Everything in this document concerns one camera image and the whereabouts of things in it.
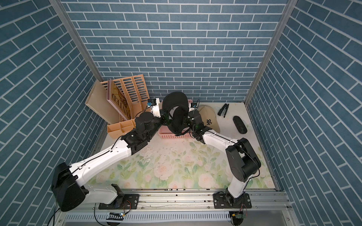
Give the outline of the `black baseball cap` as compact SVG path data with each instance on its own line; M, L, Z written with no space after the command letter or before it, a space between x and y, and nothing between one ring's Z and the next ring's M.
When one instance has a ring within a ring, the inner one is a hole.
M168 94L162 102L162 110L169 130L176 136L183 135L183 130L188 127L184 122L189 112L187 96L180 91Z

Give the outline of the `beige baseball cap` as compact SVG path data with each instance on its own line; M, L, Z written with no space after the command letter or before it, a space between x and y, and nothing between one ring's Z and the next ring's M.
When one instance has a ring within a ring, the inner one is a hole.
M216 118L214 109L207 105L199 107L199 113L205 126L211 128L217 133L220 133L220 127Z

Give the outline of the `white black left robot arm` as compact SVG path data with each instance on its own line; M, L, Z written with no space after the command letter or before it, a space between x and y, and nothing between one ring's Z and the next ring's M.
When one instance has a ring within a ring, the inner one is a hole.
M106 188L88 186L90 179L107 167L143 149L162 125L170 122L169 113L162 111L160 117L151 112L142 113L135 119L136 127L120 136L116 142L83 161L54 168L51 190L62 212L75 209L85 203L112 203L120 194L118 186Z

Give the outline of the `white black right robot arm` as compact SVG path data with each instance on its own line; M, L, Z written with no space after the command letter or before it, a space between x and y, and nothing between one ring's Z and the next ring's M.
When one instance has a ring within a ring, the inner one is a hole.
M188 112L183 117L183 123L188 125L192 137L197 141L225 151L233 174L225 199L230 204L239 202L249 181L260 175L261 162L250 142L246 138L236 140L226 137L205 126L197 110Z

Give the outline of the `pink plastic basket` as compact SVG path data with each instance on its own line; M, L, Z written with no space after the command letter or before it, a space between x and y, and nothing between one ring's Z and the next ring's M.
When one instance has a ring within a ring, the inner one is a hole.
M189 107L191 106L191 103L193 103L193 101L191 99L188 100L188 105ZM175 111L177 107L174 107L171 109L170 111L170 114L171 116L173 116L173 113ZM159 129L158 131L158 134L159 136L162 138L162 139L183 139L183 138L191 138L189 132L187 132L186 134L184 135L181 135L181 136L176 136L175 134L173 134L169 128L167 126L161 126L161 128Z

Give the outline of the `black stapler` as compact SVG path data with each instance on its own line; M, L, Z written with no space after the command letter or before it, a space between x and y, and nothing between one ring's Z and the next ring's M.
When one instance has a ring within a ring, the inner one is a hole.
M229 104L225 103L222 108L218 111L217 115L218 116L223 116L224 118L226 117L226 114L228 112L229 109Z

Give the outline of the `orange plastic file organizer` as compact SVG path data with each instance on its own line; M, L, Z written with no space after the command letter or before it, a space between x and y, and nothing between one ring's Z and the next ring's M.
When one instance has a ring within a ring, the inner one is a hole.
M114 79L113 81L125 95L132 115L130 120L124 120L122 116L119 115L120 122L108 124L108 135L110 135L113 139L116 139L135 128L135 117L137 114L140 114L141 111L146 109L147 100L150 96L146 87L144 75L142 74ZM107 90L107 81L104 81L101 84Z

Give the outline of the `floral table mat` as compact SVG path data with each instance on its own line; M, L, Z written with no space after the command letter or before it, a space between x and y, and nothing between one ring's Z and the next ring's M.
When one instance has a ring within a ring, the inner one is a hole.
M247 127L240 134L233 122L239 116ZM260 173L252 179L249 189L274 189L275 184L243 103L231 103L226 116L217 116L220 133L224 136L246 138L261 162ZM94 176L89 184L117 184L124 189L225 189L232 172L224 151L204 145L193 138L163 139L155 135L138 153L122 159Z

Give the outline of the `black oval remote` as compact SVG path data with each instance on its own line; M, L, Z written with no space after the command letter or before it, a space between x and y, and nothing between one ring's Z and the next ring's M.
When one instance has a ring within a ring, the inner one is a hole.
M240 134L246 134L248 132L246 125L244 124L244 122L242 121L242 119L239 116L234 116L233 122L236 126L237 131Z

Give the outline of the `wanted poster book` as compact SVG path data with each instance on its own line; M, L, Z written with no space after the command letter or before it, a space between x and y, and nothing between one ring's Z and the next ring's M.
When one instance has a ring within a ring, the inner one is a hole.
M124 120L130 120L132 118L131 109L125 95L111 79L107 81L107 101Z

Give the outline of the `beige cardboard folder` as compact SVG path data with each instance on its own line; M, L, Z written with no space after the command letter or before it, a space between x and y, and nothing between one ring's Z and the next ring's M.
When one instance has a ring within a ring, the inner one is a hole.
M85 105L104 119L108 124L120 122L119 113L107 101L107 90L99 81L94 83L85 101Z

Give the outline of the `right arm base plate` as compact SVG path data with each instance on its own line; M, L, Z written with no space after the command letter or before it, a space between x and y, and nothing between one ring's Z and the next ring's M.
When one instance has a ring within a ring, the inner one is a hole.
M246 209L252 208L250 196L247 193L242 194L238 198L234 198L231 195L222 192L214 193L213 203L215 209L240 209L242 207Z

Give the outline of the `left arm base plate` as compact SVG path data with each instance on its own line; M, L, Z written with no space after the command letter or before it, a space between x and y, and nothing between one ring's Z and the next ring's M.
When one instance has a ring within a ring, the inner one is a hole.
M119 195L111 204L100 203L99 210L136 210L139 203L139 194Z

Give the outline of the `aluminium mounting rail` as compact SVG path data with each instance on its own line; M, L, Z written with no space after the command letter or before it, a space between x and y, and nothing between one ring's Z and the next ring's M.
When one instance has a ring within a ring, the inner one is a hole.
M130 201L112 210L84 204L58 212L55 226L296 226L297 217L285 192L250 189L231 207L215 189L126 190Z

